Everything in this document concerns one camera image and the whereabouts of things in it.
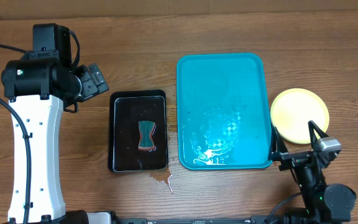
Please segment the yellow plate tray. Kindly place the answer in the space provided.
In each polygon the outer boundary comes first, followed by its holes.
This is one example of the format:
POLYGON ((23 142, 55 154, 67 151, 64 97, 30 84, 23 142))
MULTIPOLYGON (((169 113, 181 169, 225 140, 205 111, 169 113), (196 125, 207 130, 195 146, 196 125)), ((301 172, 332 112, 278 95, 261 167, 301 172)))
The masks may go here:
POLYGON ((308 122, 322 131, 329 127, 329 111, 324 101, 312 91, 292 88, 281 92, 270 107, 270 117, 280 135, 296 144, 309 144, 308 122))

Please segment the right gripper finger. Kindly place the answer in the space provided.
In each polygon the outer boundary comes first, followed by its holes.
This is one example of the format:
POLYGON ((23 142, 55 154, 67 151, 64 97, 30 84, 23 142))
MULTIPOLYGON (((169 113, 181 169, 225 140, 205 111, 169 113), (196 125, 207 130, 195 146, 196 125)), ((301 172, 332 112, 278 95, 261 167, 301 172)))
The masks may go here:
POLYGON ((313 120, 308 121, 308 129, 310 135, 311 146, 314 146, 317 143, 318 135, 320 138, 326 138, 328 135, 322 131, 313 120))
POLYGON ((275 126, 272 126, 272 142, 268 153, 270 161, 280 161, 283 154, 288 154, 288 149, 283 141, 281 134, 275 126))

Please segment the green and orange sponge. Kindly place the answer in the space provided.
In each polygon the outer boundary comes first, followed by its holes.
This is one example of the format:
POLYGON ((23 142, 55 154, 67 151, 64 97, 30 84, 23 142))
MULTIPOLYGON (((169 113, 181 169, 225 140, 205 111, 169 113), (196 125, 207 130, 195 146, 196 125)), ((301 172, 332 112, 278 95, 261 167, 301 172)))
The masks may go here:
POLYGON ((152 138, 156 124, 153 121, 139 121, 139 144, 140 151, 154 151, 156 146, 152 138))

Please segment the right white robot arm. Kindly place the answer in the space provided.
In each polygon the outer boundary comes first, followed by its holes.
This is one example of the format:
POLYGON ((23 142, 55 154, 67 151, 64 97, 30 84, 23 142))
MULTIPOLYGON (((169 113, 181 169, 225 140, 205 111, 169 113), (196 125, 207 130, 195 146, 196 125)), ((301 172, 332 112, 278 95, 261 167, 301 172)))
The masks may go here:
POLYGON ((351 220, 357 195, 344 184, 326 183, 323 169, 337 158, 341 143, 314 121, 308 122, 311 150, 289 153, 278 129, 272 127, 268 160, 290 170, 300 191, 276 205, 265 223, 344 223, 351 220))

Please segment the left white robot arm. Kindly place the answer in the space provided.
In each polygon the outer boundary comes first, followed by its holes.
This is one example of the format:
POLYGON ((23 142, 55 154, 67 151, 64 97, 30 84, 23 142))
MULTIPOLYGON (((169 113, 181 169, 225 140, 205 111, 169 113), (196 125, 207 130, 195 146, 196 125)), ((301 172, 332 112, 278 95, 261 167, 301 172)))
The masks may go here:
POLYGON ((1 74, 14 130, 14 189, 9 223, 87 222, 67 212, 60 185, 59 130, 63 112, 108 90, 99 67, 77 66, 58 51, 31 52, 1 74))

